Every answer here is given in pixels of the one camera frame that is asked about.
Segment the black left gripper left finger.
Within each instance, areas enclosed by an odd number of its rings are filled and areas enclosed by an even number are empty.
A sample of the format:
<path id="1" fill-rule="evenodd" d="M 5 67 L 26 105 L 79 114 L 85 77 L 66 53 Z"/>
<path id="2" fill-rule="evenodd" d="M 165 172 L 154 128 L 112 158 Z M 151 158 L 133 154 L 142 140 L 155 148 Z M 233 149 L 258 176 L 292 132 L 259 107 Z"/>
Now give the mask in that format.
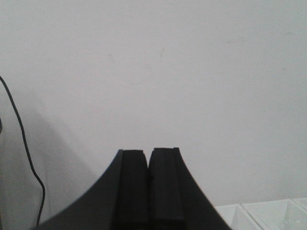
<path id="1" fill-rule="evenodd" d="M 141 150 L 122 150 L 74 203 L 38 230 L 143 230 L 147 225 L 147 162 Z"/>

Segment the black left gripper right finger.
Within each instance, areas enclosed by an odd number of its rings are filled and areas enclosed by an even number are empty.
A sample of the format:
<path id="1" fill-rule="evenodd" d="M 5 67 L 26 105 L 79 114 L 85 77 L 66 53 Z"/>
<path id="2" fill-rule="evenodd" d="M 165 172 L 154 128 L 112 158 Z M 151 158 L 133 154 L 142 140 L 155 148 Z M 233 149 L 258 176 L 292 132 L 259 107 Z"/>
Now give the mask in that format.
<path id="1" fill-rule="evenodd" d="M 192 177 L 179 148 L 155 148 L 149 178 L 151 229 L 230 229 Z"/>

